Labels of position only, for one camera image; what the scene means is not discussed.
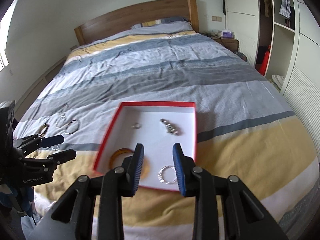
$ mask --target striped bedding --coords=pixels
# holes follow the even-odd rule
[[[76,150],[76,159],[58,166],[53,182],[35,187],[39,212],[79,175],[95,176],[95,155],[120,102],[145,100],[196,102],[197,165],[221,177],[237,174],[290,238],[297,237],[292,228],[302,228],[318,188],[310,136],[272,84],[192,30],[145,35],[131,30],[69,55],[14,132],[23,137],[49,123],[46,136],[63,134],[64,127],[56,128],[61,112],[80,120],[60,145]],[[51,153],[41,149],[31,156]],[[219,215],[222,227],[221,207]],[[139,188],[134,198],[123,199],[127,240],[191,239],[193,219],[194,199],[176,192]]]

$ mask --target light switch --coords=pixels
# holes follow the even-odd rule
[[[214,22],[222,22],[222,17],[220,16],[211,16],[211,20]]]

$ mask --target wooden headboard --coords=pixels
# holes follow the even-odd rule
[[[196,0],[156,0],[134,4],[101,15],[75,28],[75,33],[79,44],[85,45],[129,30],[137,23],[173,16],[187,18],[193,30],[199,32]]]

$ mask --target metal screw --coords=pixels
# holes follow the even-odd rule
[[[238,178],[236,175],[231,175],[231,176],[229,177],[229,180],[230,180],[231,182],[238,182],[238,181],[239,181],[239,178]]]
[[[78,181],[79,181],[79,182],[85,182],[85,181],[87,181],[87,179],[88,179],[87,176],[82,175],[82,176],[79,177]]]
[[[122,167],[116,167],[115,168],[115,173],[120,174],[120,173],[123,173],[123,172],[124,172],[124,168],[122,168]]]
[[[196,166],[196,167],[193,167],[193,172],[195,172],[195,173],[201,173],[203,170],[202,170],[202,168],[201,167],[199,167],[199,166]]]

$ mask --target cable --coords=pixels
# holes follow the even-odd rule
[[[37,225],[37,223],[36,223],[35,218],[33,217],[33,215],[32,215],[32,219],[33,219],[33,222],[35,223],[35,225]]]

